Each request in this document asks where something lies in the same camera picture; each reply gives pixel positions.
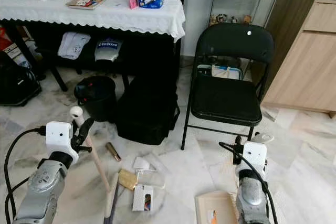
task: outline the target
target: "marble floor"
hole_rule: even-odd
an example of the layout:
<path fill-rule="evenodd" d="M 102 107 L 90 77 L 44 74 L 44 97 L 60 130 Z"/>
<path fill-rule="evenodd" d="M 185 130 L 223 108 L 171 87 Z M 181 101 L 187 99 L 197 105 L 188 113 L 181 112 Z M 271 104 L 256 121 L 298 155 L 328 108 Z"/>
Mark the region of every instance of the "marble floor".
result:
<path fill-rule="evenodd" d="M 82 78 L 73 69 L 60 68 L 69 87 L 60 91 L 52 75 L 41 82 L 42 93 L 22 108 L 0 107 L 0 206 L 4 209 L 6 188 L 3 176 L 4 155 L 19 132 L 45 125 L 49 121 L 70 121 L 69 109 L 76 104 L 73 88 Z M 153 211 L 132 212 L 133 192 L 120 187 L 114 224 L 196 223 L 195 196 L 215 190 L 237 190 L 232 155 L 220 148 L 219 141 L 233 143 L 234 136 L 189 129 L 186 148 L 180 150 L 190 85 L 190 67 L 181 68 L 178 103 L 181 115 L 175 130 L 160 146 L 147 146 L 118 137 L 110 123 L 94 123 L 91 137 L 109 176 L 121 168 L 132 171 L 137 156 L 156 164 L 158 172 L 144 180 L 155 181 Z M 120 76 L 115 79 L 117 96 L 123 92 Z M 203 121 L 191 116 L 191 123 L 224 131 L 247 133 L 245 127 Z M 266 169 L 281 224 L 332 224 L 336 221 L 336 121 L 325 114 L 263 108 L 259 132 L 275 136 L 267 145 Z M 34 133 L 25 136 L 14 148 L 10 160 L 12 185 L 29 176 L 40 159 L 46 157 L 45 139 Z M 104 145 L 113 143 L 122 157 L 116 162 Z M 26 185 L 15 193 L 19 206 Z M 56 224 L 102 223 L 106 193 L 95 165 L 86 153 L 71 166 L 65 190 L 58 201 Z M 0 223 L 5 223 L 4 211 Z"/>

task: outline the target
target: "cabinet door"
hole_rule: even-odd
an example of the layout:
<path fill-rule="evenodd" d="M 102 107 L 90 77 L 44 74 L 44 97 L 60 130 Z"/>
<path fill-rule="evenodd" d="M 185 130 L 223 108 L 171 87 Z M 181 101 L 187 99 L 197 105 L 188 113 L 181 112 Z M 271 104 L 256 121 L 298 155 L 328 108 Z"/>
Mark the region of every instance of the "cabinet door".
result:
<path fill-rule="evenodd" d="M 302 32 L 263 102 L 336 111 L 336 33 Z"/>

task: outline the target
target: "chair seat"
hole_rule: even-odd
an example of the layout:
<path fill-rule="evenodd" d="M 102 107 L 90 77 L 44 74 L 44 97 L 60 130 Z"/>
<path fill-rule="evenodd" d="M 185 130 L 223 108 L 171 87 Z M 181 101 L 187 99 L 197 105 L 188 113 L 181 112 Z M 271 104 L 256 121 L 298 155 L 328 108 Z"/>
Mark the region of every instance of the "chair seat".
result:
<path fill-rule="evenodd" d="M 191 112 L 197 118 L 255 126 L 261 121 L 255 86 L 248 81 L 198 75 Z"/>

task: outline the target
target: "wooden cabinet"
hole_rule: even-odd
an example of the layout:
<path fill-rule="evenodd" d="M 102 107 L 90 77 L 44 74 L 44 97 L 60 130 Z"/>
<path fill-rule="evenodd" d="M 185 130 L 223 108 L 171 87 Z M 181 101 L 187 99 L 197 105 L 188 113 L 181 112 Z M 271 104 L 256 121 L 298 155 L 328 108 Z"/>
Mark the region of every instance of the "wooden cabinet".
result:
<path fill-rule="evenodd" d="M 266 106 L 336 111 L 336 0 L 277 0 Z"/>

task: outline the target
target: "white tablecloth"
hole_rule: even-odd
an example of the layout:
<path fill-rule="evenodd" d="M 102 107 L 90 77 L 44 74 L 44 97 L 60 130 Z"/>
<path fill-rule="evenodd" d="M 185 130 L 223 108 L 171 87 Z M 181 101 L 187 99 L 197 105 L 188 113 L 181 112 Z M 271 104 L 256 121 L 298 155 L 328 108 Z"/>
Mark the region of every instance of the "white tablecloth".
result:
<path fill-rule="evenodd" d="M 64 0 L 0 0 L 0 20 L 14 19 L 58 24 L 90 25 L 141 33 L 169 34 L 176 42 L 184 36 L 180 0 L 164 0 L 160 9 L 131 10 L 129 0 L 106 0 L 95 10 L 71 9 Z"/>

